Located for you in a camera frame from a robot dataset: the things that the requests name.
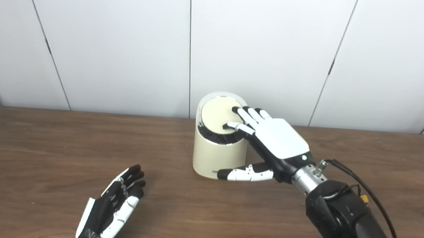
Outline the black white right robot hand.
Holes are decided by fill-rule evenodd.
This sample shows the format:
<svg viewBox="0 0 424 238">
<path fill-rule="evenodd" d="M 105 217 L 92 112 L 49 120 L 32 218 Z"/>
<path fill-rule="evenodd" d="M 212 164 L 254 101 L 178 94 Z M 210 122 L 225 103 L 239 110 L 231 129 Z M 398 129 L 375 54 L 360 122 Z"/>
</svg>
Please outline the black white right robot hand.
<svg viewBox="0 0 424 238">
<path fill-rule="evenodd" d="M 264 181 L 296 184 L 299 171 L 314 165 L 306 140 L 284 119 L 271 117 L 263 109 L 232 107 L 242 122 L 227 122 L 224 129 L 249 142 L 263 159 L 262 163 L 231 169 L 219 169 L 217 178 L 227 181 Z"/>
</svg>

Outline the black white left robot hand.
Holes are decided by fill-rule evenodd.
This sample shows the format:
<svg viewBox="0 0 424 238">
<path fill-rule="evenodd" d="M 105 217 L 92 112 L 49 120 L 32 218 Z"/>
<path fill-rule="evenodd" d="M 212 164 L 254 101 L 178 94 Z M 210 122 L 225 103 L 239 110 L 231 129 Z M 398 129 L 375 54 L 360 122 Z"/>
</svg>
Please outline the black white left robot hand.
<svg viewBox="0 0 424 238">
<path fill-rule="evenodd" d="M 146 181 L 140 165 L 118 174 L 98 198 L 89 198 L 75 238 L 115 238 L 144 196 Z"/>
</svg>

